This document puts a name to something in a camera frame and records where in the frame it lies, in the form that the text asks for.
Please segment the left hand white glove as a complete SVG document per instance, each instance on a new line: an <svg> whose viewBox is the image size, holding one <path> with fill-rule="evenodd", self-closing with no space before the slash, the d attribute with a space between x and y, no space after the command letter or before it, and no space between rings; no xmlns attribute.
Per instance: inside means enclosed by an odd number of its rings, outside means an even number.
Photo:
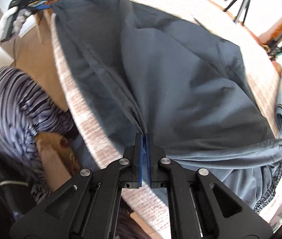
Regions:
<svg viewBox="0 0 282 239"><path fill-rule="evenodd" d="M0 20L0 46L3 42L9 41L20 33L23 24L31 14L31 11L23 10L23 13L19 15L18 7L12 7L2 15Z"/></svg>

